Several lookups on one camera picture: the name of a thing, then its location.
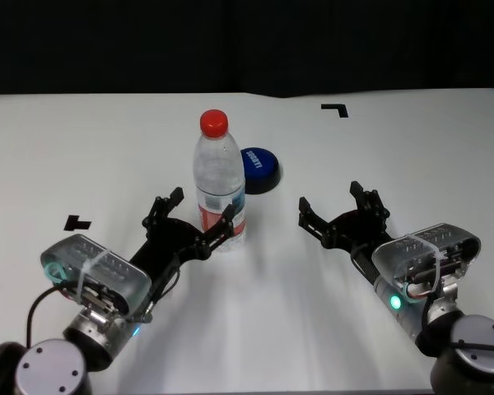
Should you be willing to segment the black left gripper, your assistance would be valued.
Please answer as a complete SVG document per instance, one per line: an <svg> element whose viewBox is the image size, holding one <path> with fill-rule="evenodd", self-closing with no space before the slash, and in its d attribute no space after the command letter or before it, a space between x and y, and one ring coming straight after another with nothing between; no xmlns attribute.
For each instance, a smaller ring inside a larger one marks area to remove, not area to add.
<svg viewBox="0 0 494 395"><path fill-rule="evenodd" d="M152 289L164 289L177 267L190 260L207 260L234 235L232 204L215 225L202 233L188 222L168 217L183 200L181 187L175 188L169 197L157 196L142 220L147 239L130 263L150 277Z"/></svg>

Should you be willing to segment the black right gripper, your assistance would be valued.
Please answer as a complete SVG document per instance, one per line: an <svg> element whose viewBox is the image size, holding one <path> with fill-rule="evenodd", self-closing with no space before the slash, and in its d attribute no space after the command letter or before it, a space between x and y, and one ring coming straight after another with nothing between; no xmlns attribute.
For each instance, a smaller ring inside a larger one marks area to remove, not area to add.
<svg viewBox="0 0 494 395"><path fill-rule="evenodd" d="M380 273L371 255L379 246L393 239L387 233L386 225L390 212L376 189L365 191L359 182L352 181L350 194L355 198L357 210L346 212L334 220L335 248L349 253L353 266L373 285ZM333 226L312 210L305 197L299 199L298 225L319 240L324 248L334 246Z"/></svg>

